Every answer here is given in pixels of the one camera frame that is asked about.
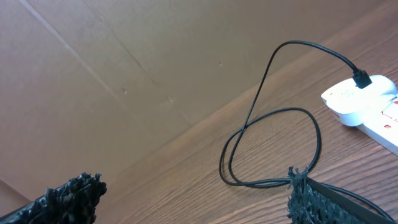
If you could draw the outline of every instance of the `beige wall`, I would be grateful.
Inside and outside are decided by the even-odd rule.
[[[320,42],[378,3],[0,1],[0,180],[30,200],[83,171],[111,183],[255,85],[279,43]]]

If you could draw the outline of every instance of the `wooden floor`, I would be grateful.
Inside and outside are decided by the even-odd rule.
[[[369,74],[384,74],[398,84],[398,2],[381,5],[322,44]],[[286,47],[276,59],[288,53]],[[252,117],[289,106],[309,110],[323,139],[310,177],[360,194],[398,220],[398,157],[335,120],[320,98],[351,76],[341,61],[312,50],[267,78]],[[243,124],[256,89],[120,174],[101,199],[97,222],[289,223],[286,186],[232,187],[218,175],[221,149]],[[243,180],[285,177],[289,166],[302,170],[309,164],[315,146],[313,124],[305,114],[278,114],[247,130],[233,167]]]

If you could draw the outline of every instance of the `power adapter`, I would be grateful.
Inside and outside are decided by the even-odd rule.
[[[398,155],[398,90],[382,75],[371,75],[371,83],[358,88],[353,78],[324,92],[323,102],[336,119],[355,126]]]

